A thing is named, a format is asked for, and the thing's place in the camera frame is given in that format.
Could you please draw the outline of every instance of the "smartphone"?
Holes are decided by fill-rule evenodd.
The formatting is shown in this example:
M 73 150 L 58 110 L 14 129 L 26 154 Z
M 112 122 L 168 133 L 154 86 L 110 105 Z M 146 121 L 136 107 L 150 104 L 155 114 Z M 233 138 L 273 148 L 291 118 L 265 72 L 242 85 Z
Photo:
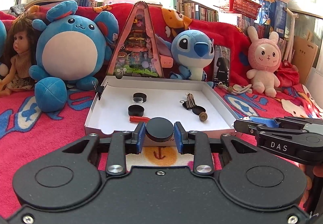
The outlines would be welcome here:
M 230 48 L 215 45 L 214 46 L 214 71 L 213 82 L 218 85 L 219 82 L 229 86 L 230 81 Z

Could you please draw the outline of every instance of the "black gripper base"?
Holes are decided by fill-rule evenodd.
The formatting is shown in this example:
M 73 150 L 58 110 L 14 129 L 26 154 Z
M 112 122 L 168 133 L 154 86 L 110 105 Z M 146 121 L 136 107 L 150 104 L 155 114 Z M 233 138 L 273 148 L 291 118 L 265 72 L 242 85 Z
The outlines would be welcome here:
M 308 219 L 297 206 L 264 212 L 236 204 L 213 177 L 196 176 L 188 167 L 133 167 L 126 175 L 108 178 L 101 188 L 65 210 L 23 206 L 8 222 L 21 224 L 26 214 L 34 217 L 34 224 L 286 224 L 292 215 L 298 217 L 297 224 L 305 224 Z

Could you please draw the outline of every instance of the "wooden cork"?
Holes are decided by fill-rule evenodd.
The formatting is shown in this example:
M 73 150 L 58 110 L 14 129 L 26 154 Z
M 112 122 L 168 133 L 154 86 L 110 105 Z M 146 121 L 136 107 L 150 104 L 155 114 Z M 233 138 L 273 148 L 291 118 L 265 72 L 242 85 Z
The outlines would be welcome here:
M 204 121 L 207 119 L 207 114 L 206 114 L 206 112 L 201 112 L 201 113 L 199 114 L 199 118 L 200 118 L 200 120 L 201 120 L 202 122 L 204 122 Z

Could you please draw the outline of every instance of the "doll's dress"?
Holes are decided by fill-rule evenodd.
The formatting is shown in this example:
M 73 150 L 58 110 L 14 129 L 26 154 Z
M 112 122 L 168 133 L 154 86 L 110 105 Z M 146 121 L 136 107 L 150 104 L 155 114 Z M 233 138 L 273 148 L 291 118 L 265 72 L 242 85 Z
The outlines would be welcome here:
M 32 90 L 35 82 L 29 76 L 29 68 L 31 66 L 30 52 L 26 51 L 21 54 L 16 54 L 10 61 L 11 64 L 16 66 L 16 74 L 14 79 L 7 84 L 7 88 Z

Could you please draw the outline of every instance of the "pink bunny plush toy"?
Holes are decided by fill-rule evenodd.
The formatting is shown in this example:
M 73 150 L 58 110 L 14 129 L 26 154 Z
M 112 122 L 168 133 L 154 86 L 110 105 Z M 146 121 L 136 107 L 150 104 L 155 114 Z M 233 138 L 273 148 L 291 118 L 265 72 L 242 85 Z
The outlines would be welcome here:
M 274 98 L 280 81 L 274 72 L 281 62 L 281 53 L 277 46 L 278 33 L 272 31 L 269 39 L 259 39 L 253 26 L 247 29 L 252 44 L 248 50 L 248 61 L 252 70 L 247 71 L 247 78 L 251 80 L 254 91 Z

